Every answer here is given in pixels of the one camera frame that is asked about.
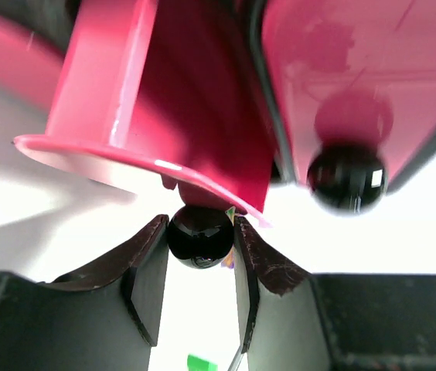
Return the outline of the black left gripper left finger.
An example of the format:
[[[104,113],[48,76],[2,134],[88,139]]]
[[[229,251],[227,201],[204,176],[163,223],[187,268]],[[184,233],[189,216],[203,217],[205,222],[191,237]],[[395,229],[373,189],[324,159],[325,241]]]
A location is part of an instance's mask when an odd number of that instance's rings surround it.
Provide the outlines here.
[[[146,370],[157,345],[169,218],[50,283],[0,272],[0,370]]]

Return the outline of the pink drawer with black knob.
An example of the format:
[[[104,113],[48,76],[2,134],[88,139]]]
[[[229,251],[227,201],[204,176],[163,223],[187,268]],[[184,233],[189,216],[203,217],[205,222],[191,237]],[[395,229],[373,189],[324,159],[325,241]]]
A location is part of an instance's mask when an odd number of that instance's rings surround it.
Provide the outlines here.
[[[436,154],[436,1],[267,1],[253,37],[297,182],[359,214]]]

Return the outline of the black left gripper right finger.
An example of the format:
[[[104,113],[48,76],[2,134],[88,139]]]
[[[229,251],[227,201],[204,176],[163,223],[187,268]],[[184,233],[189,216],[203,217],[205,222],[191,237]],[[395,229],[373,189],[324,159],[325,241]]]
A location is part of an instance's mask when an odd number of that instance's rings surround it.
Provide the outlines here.
[[[234,222],[251,370],[436,370],[436,275],[312,274]]]

